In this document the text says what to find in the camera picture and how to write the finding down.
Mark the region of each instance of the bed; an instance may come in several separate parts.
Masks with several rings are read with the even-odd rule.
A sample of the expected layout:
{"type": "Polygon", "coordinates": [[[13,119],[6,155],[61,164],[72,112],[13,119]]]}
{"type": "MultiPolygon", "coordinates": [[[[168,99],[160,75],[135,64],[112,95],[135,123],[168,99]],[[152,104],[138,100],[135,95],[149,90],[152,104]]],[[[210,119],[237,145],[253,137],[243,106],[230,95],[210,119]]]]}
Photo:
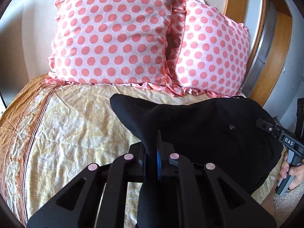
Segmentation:
{"type": "MultiPolygon", "coordinates": [[[[222,5],[229,11],[225,2],[222,5]]],[[[111,163],[139,141],[111,110],[109,98],[114,93],[171,105],[210,98],[205,94],[173,97],[119,85],[43,84],[46,76],[35,77],[36,71],[32,67],[31,80],[0,118],[0,194],[23,225],[88,164],[111,163]]],[[[253,193],[259,204],[270,193],[280,164],[281,160],[253,193]]],[[[140,184],[128,185],[124,227],[136,223],[139,189],[140,184]]]]}

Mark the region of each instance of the pillow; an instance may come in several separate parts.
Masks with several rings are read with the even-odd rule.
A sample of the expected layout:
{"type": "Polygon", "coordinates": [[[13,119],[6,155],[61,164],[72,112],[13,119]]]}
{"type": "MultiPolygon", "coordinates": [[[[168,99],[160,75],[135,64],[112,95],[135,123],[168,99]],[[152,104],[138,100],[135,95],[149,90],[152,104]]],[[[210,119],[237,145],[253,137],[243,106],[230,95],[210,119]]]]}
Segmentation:
{"type": "Polygon", "coordinates": [[[186,0],[185,17],[173,14],[177,48],[168,68],[175,92],[210,91],[233,96],[240,89],[249,54],[248,29],[203,0],[186,0]]]}
{"type": "Polygon", "coordinates": [[[57,0],[58,30],[47,82],[164,85],[166,34],[173,4],[179,2],[184,3],[57,0]]]}

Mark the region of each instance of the hand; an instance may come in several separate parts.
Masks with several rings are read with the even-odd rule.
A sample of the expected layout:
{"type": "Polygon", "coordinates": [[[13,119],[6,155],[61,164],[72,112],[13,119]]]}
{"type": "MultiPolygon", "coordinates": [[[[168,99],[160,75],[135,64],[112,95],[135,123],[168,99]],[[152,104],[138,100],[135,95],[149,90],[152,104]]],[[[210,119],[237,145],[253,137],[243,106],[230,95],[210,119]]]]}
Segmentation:
{"type": "Polygon", "coordinates": [[[299,166],[294,166],[289,168],[289,163],[287,163],[287,151],[284,153],[283,161],[281,164],[280,174],[278,180],[285,179],[287,177],[287,172],[289,175],[295,176],[293,181],[291,182],[289,189],[294,189],[298,185],[300,185],[304,180],[304,164],[299,166]]]}

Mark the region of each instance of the paisley bedspread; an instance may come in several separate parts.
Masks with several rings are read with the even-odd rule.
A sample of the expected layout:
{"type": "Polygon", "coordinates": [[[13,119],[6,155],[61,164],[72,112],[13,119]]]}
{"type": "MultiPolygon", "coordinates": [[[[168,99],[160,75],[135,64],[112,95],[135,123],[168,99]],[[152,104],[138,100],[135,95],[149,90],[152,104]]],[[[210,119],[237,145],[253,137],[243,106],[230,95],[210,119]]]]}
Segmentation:
{"type": "MultiPolygon", "coordinates": [[[[44,78],[32,79],[0,118],[0,193],[24,225],[88,164],[111,163],[139,141],[112,111],[114,93],[171,105],[208,99],[124,86],[42,84],[44,78]]],[[[270,192],[280,163],[253,193],[258,203],[270,192]]],[[[128,185],[125,227],[136,223],[139,189],[128,185]]]]}

